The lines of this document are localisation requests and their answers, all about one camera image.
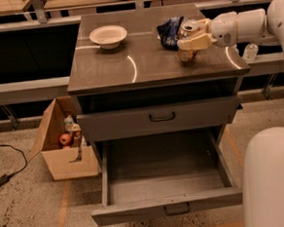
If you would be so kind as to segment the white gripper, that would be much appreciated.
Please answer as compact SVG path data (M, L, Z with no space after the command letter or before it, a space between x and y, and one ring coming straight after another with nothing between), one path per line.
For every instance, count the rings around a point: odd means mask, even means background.
M222 13L213 19L199 19L198 30L208 30L210 33L201 33L193 38L181 38L177 42L180 50L205 50L213 43L224 48L233 46L237 42L237 13Z

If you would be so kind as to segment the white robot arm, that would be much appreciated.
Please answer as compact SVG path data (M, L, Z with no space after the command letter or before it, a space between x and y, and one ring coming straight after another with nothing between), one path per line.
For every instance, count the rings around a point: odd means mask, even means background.
M272 0L265 10L185 19L178 36L181 59L212 45L229 48L247 42L276 44L284 60L284 0ZM284 127L275 124L256 133L243 159L243 227L284 227Z

